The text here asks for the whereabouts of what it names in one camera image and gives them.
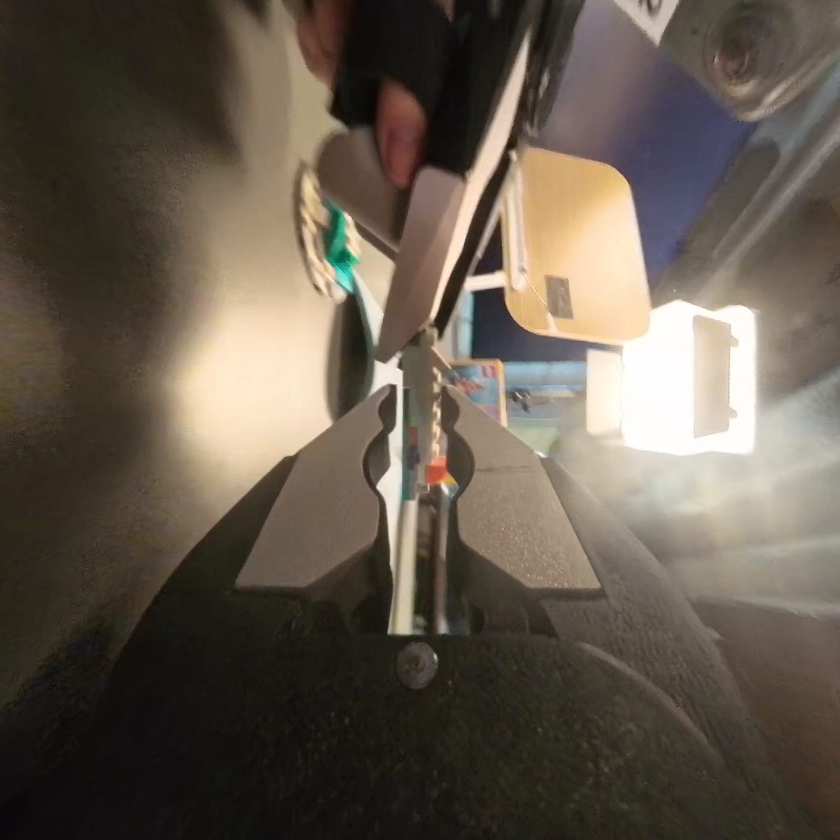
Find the round white lego plate assembly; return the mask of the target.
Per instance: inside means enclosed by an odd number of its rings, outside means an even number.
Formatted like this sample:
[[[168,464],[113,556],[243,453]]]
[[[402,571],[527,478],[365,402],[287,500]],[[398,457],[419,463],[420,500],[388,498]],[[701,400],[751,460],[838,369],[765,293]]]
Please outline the round white lego plate assembly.
[[[361,237],[353,219],[322,195],[309,163],[301,161],[292,192],[292,219],[303,268],[322,297],[340,305],[355,293]]]

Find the yellow lego set box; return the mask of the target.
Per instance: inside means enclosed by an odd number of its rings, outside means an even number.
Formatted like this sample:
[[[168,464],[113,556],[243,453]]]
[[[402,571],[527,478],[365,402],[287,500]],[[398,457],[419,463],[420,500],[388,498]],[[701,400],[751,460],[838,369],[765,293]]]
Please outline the yellow lego set box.
[[[454,360],[446,381],[499,425],[508,425],[505,370],[500,360]]]

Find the white stand with wooden board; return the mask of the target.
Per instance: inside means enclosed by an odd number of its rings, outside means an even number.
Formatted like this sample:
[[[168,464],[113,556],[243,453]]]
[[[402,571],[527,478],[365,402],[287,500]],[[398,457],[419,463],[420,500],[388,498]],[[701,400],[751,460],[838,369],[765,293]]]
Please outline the white stand with wooden board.
[[[502,290],[513,321],[553,340],[623,345],[651,302],[634,196],[608,164],[530,147],[515,157],[498,213],[500,269],[465,291]]]

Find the person's left hand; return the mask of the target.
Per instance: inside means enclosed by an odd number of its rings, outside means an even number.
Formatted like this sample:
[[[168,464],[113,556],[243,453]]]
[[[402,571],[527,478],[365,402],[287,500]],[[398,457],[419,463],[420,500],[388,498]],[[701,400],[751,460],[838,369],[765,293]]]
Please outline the person's left hand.
[[[310,73],[335,91],[344,40],[354,2],[302,2],[297,42]],[[380,81],[374,135],[386,179],[399,189],[411,186],[427,148],[427,115],[413,92],[399,80]]]

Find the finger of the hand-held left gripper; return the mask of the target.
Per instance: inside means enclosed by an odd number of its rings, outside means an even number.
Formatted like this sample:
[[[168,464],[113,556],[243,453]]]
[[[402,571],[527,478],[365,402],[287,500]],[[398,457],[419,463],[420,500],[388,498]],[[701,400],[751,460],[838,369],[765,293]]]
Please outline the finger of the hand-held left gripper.
[[[488,192],[497,193],[490,184],[509,162],[532,27],[513,45],[465,174],[425,163],[411,190],[399,191],[386,182],[370,128],[332,133],[318,151],[316,173],[323,196],[345,210],[393,262],[376,341],[378,361],[389,361],[433,323],[470,230],[478,224],[481,200]]]

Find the bright studio light panel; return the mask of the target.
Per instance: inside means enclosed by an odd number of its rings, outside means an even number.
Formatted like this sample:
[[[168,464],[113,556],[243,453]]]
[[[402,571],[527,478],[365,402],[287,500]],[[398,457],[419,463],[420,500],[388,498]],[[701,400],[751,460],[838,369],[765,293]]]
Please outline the bright studio light panel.
[[[588,350],[585,428],[673,456],[753,452],[758,401],[754,310],[672,301],[620,350]]]

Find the dark blue backdrop panel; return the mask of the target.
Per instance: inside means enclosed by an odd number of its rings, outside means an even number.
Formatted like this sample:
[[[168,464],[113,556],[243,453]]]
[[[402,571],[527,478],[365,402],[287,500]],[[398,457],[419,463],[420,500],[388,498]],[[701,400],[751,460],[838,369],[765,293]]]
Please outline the dark blue backdrop panel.
[[[549,118],[524,151],[534,147],[599,161],[625,177],[633,192],[651,302],[651,286],[676,257],[689,226],[750,133],[687,70],[649,43],[613,2],[592,1],[584,2]],[[501,266],[499,227],[476,273]],[[502,290],[471,298],[473,358],[577,361],[584,358],[585,346],[624,346],[543,338],[521,329]]]

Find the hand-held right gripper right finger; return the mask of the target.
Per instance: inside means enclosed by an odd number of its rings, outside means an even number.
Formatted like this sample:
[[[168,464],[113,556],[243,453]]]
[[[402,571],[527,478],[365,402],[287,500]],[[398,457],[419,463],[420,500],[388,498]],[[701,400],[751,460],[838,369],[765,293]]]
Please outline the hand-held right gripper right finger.
[[[540,457],[451,386],[442,394],[469,595],[601,595]]]

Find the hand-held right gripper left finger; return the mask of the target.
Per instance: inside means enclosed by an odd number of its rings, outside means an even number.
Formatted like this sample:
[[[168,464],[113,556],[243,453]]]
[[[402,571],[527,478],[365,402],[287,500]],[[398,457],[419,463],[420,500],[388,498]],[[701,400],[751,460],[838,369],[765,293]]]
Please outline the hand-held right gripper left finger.
[[[238,574],[242,592],[391,594],[385,500],[394,385],[314,438],[292,467]]]

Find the long white lego assembly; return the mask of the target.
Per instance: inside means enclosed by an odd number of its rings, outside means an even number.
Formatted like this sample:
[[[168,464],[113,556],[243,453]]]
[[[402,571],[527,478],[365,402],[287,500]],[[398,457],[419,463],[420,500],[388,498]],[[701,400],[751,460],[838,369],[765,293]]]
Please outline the long white lego assembly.
[[[400,360],[405,500],[417,499],[431,487],[446,487],[451,494],[458,488],[448,468],[448,435],[443,426],[443,391],[449,364],[437,349],[418,350],[413,339]]]

